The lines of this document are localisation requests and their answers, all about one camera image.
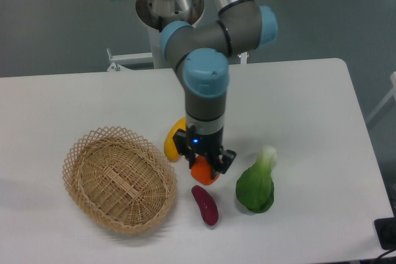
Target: wicker basket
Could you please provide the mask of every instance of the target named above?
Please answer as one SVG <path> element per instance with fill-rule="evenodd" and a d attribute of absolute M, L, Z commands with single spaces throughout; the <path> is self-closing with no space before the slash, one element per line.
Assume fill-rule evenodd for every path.
<path fill-rule="evenodd" d="M 98 224 L 137 234 L 159 224 L 172 207 L 176 175 L 163 153 L 121 127 L 91 131 L 67 154 L 66 190 Z"/>

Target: black cable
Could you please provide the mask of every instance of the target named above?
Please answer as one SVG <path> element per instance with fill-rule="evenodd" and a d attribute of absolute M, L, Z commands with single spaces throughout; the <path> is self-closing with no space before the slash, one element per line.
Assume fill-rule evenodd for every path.
<path fill-rule="evenodd" d="M 378 264 L 378 263 L 380 263 L 380 260 L 381 260 L 382 257 L 386 256 L 386 255 L 389 254 L 389 253 L 393 253 L 394 251 L 396 251 L 396 248 L 395 248 L 395 249 L 392 249 L 392 250 L 387 250 L 387 251 L 384 252 L 383 254 L 379 255 L 379 256 L 374 260 L 374 262 L 373 262 L 372 264 Z"/>

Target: green vegetable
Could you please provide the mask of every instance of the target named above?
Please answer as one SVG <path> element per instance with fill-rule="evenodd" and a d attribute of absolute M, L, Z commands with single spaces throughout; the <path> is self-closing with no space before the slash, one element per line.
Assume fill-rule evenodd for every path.
<path fill-rule="evenodd" d="M 236 182 L 236 198 L 254 213 L 263 213 L 273 204 L 271 167 L 276 160 L 276 149 L 263 147 L 256 162 Z"/>

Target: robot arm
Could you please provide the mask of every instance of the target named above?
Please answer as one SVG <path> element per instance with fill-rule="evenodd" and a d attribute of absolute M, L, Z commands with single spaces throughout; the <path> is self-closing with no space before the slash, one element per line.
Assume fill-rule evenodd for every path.
<path fill-rule="evenodd" d="M 256 49 L 277 36 L 269 7 L 254 0 L 215 0 L 219 19 L 194 28 L 182 20 L 160 22 L 160 45 L 185 92 L 186 130 L 173 136 L 180 155 L 194 164 L 204 156 L 212 179 L 226 173 L 236 153 L 222 146 L 229 74 L 226 57 Z"/>

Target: metal stand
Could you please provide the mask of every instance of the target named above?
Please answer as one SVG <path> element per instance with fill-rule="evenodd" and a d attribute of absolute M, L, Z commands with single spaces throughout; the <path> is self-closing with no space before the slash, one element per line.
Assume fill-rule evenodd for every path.
<path fill-rule="evenodd" d="M 128 55 L 117 55 L 113 56 L 109 48 L 107 48 L 107 55 L 109 58 L 110 66 L 107 71 L 121 71 L 121 70 L 133 70 L 133 68 L 126 68 L 121 64 L 134 65 L 141 63 L 152 63 L 153 54 L 152 53 L 139 53 L 139 54 L 128 54 Z M 244 52 L 238 55 L 241 60 L 241 64 L 247 64 L 249 59 L 249 53 Z"/>
<path fill-rule="evenodd" d="M 389 90 L 366 118 L 366 126 L 368 129 L 372 129 L 396 103 L 396 72 L 390 76 L 390 80 L 392 81 L 393 88 Z"/>

